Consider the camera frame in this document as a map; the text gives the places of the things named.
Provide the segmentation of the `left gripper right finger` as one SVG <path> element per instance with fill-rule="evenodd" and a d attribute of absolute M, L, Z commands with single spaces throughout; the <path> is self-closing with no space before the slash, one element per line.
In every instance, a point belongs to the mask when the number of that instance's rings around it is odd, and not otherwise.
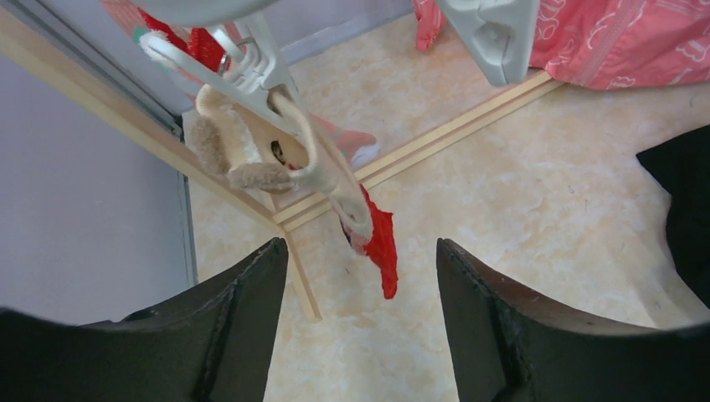
<path fill-rule="evenodd" d="M 556 301 L 448 239 L 436 270 L 462 401 L 706 401 L 709 326 L 661 330 Z"/>

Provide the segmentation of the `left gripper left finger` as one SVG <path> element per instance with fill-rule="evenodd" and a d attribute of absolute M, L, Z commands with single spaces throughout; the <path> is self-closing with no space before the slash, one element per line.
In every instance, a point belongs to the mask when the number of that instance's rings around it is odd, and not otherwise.
<path fill-rule="evenodd" d="M 119 322 L 1 310 L 4 401 L 261 401 L 289 251 L 274 238 L 220 274 Z"/>

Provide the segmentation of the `beige and red animal sock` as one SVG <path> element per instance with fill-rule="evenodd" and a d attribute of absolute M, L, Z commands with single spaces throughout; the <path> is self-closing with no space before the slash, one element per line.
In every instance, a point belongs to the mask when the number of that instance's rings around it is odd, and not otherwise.
<path fill-rule="evenodd" d="M 282 93 L 271 94 L 270 102 L 296 129 L 295 135 L 239 132 L 235 103 L 211 85 L 203 85 L 188 133 L 200 164 L 235 189 L 287 193 L 306 188 L 322 194 L 351 248 L 378 267 L 384 298 L 393 299 L 399 275 L 392 213 L 372 201 L 337 147 L 324 137 L 322 124 Z"/>

